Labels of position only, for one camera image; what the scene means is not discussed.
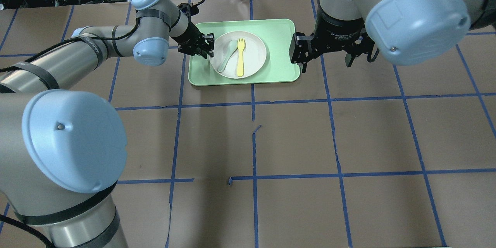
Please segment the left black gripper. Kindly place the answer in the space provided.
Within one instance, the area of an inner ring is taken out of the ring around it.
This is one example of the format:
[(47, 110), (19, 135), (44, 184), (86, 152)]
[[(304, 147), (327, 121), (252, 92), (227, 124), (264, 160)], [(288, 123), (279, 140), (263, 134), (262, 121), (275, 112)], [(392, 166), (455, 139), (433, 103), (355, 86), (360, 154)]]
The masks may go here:
[(199, 10), (191, 3), (181, 3), (179, 6), (187, 19), (188, 25), (185, 31), (177, 37), (178, 51), (180, 53), (203, 58), (212, 59), (214, 56), (215, 35), (213, 33), (204, 34), (191, 22), (191, 16), (196, 15)]

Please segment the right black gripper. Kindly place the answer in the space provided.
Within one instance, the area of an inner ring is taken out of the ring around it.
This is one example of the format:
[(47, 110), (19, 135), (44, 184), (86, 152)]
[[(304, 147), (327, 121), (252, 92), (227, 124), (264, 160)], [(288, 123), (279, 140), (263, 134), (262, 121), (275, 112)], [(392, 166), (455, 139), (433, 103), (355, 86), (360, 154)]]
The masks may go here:
[(306, 73), (311, 60), (325, 53), (345, 51), (346, 67), (351, 67), (362, 54), (366, 54), (367, 61), (372, 63), (380, 52), (374, 45), (364, 27), (347, 31), (315, 31), (309, 36), (296, 32), (290, 43), (290, 62), (300, 63), (301, 73)]

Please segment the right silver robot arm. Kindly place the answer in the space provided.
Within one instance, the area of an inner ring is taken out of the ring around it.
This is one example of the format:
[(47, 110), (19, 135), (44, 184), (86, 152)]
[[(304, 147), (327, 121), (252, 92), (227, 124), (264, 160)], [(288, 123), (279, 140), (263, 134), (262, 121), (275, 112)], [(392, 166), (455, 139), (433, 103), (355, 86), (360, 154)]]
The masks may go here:
[(394, 65), (440, 56), (474, 29), (495, 25), (495, 0), (318, 0), (312, 34), (294, 33), (289, 55), (307, 63), (345, 51), (347, 67), (366, 54)]

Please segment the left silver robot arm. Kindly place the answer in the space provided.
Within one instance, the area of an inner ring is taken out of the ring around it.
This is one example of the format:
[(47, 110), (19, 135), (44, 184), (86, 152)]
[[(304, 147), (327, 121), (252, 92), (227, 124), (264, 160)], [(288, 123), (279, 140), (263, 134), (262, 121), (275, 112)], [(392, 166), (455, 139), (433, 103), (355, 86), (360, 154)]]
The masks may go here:
[(135, 24), (84, 27), (1, 76), (1, 193), (19, 227), (48, 248), (126, 248), (110, 195), (126, 165), (126, 132), (115, 108), (71, 91), (112, 57), (149, 66), (168, 57), (169, 38), (187, 55), (213, 56), (203, 34), (170, 0), (130, 0)]

